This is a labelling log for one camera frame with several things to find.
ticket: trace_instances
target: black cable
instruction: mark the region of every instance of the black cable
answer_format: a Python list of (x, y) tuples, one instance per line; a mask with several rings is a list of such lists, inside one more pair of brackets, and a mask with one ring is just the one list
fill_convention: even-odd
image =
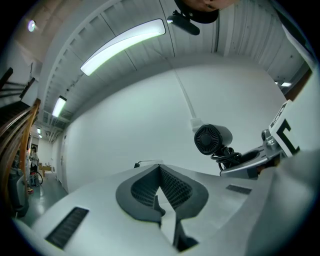
[(215, 160), (219, 165), (220, 171), (223, 171), (230, 167), (239, 165), (241, 156), (241, 153), (235, 152), (232, 147), (225, 146), (224, 148), (215, 152), (211, 156), (211, 159)]

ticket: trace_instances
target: white wall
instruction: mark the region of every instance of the white wall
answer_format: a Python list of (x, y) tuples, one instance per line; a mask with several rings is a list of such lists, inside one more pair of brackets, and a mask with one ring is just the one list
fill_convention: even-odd
[(61, 170), (61, 146), (63, 135), (58, 136), (52, 146), (52, 166), (56, 171), (57, 179), (62, 182), (62, 170)]
[(39, 144), (38, 144), (38, 158), (39, 162), (42, 163), (43, 165), (45, 164), (50, 164), (52, 165), (52, 149), (53, 145), (49, 143), (49, 141), (45, 139), (39, 139)]
[[(228, 127), (233, 134), (230, 146), (236, 151), (244, 153), (262, 144), (261, 131), (285, 101), (262, 68), (247, 58), (213, 54), (171, 62), (198, 118)], [(160, 63), (125, 77), (112, 85), (123, 89), (98, 93), (75, 115), (67, 129), (69, 193), (143, 160), (162, 159), (165, 164), (219, 175), (216, 162), (196, 148), (190, 110), (175, 73), (166, 69), (168, 64)], [(158, 74), (139, 81), (152, 73)], [(135, 83), (125, 87), (130, 80)]]
[[(3, 55), (0, 56), (0, 77), (2, 77), (9, 68), (12, 68), (13, 74), (8, 81), (26, 85), (32, 77), (30, 71), (33, 62), (35, 61), (27, 53), (23, 52), (21, 46), (15, 40), (11, 40), (4, 49)], [(24, 95), (22, 102), (32, 106), (38, 96), (38, 87), (39, 83), (35, 81)], [(17, 87), (6, 84), (4, 88), (15, 89)], [(17, 101), (20, 101), (19, 95), (1, 98), (0, 107)]]

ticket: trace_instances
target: fan grille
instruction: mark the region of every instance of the fan grille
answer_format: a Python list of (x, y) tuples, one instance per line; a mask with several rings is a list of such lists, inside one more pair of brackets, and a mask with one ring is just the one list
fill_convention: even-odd
[(206, 125), (201, 127), (195, 134), (194, 142), (202, 154), (209, 155), (213, 154), (217, 147), (220, 146), (221, 136), (213, 125)]

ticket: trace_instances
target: black grille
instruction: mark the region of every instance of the black grille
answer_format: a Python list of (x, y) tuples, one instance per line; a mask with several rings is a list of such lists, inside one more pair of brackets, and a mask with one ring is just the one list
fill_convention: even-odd
[(192, 188), (187, 183), (161, 170), (161, 189), (173, 209), (181, 206), (192, 195)]
[(63, 249), (88, 212), (87, 209), (75, 207), (47, 236), (46, 240), (56, 247)]
[(211, 155), (220, 147), (222, 138), (213, 125), (206, 124), (195, 133), (194, 142), (202, 154)]

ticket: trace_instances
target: ceiling panel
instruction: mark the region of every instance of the ceiling panel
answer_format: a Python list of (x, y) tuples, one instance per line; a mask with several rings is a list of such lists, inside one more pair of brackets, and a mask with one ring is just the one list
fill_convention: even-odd
[[(165, 17), (172, 15), (175, 10), (179, 10), (173, 0), (160, 0), (160, 2)], [(192, 23), (199, 27), (199, 35), (191, 35), (176, 26), (169, 26), (175, 56), (194, 53), (211, 53), (214, 50), (217, 22), (200, 24), (192, 21)]]
[[(290, 82), (305, 72), (304, 60), (287, 40), (273, 8), (265, 0), (239, 0), (219, 12), (211, 24), (195, 23), (200, 35), (190, 35), (168, 25), (166, 17), (178, 10), (173, 0), (122, 0), (97, 12), (77, 27), (49, 77), (45, 109), (51, 112), (59, 95), (65, 96), (64, 111), (74, 114), (90, 97), (113, 82), (162, 58), (218, 52), (223, 56), (245, 55), (260, 64), (279, 82)], [(91, 76), (81, 65), (115, 36), (142, 23), (162, 19), (166, 34), (123, 51), (101, 65)]]
[(101, 15), (116, 36), (140, 24), (162, 19), (166, 34), (151, 38), (126, 50), (136, 69), (160, 60), (161, 56), (174, 56), (168, 24), (158, 0), (123, 0), (103, 11)]
[[(75, 36), (69, 48), (78, 56), (82, 65), (92, 54), (114, 37), (115, 34), (99, 14)], [(119, 76), (135, 70), (128, 55), (125, 52), (120, 52), (116, 57), (101, 65), (94, 73), (106, 84), (109, 84)]]

